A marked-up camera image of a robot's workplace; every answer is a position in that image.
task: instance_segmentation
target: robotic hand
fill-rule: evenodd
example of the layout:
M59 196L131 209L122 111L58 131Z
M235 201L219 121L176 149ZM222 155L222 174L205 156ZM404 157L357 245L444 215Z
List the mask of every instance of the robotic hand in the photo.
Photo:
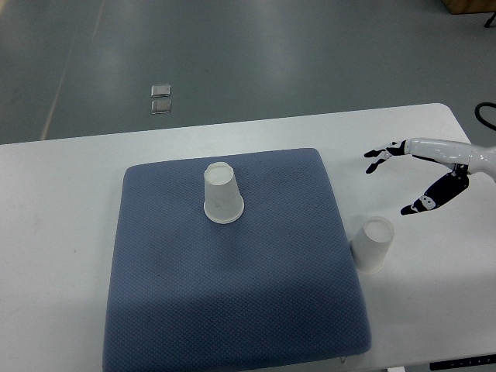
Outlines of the robotic hand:
M483 172L496 181L496 147L484 148L469 143L425 138L393 142L365 153L365 157L378 157L367 168L366 173L373 173L390 157L407 154L440 163L451 171L432 184L412 205L405 206L401 210L402 215L430 211L445 205L468 188L469 174Z

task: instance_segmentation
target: blue seat cushion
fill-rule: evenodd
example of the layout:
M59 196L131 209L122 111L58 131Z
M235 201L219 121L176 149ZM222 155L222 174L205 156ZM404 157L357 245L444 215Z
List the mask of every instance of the blue seat cushion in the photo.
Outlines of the blue seat cushion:
M203 210L203 172L216 161L233 167L245 201L227 225ZM364 353L356 272L315 149L131 167L103 370L246 370Z

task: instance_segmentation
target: paper cup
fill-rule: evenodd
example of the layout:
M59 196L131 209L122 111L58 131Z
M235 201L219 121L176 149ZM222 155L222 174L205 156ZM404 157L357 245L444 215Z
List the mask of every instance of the paper cup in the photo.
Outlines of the paper cup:
M373 274L384 265L384 258L393 241L393 225L382 217L372 217L351 239L351 252L357 270Z
M234 170L224 162L210 164L204 173L205 203L203 209L216 223L236 221L245 204L239 193Z

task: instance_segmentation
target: concrete floor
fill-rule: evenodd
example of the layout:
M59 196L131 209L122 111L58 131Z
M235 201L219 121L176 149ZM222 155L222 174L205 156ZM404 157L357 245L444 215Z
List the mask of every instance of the concrete floor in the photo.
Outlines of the concrete floor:
M474 117L496 102L490 15L440 0L0 0L0 143L441 102L496 146ZM151 115L159 83L172 113Z

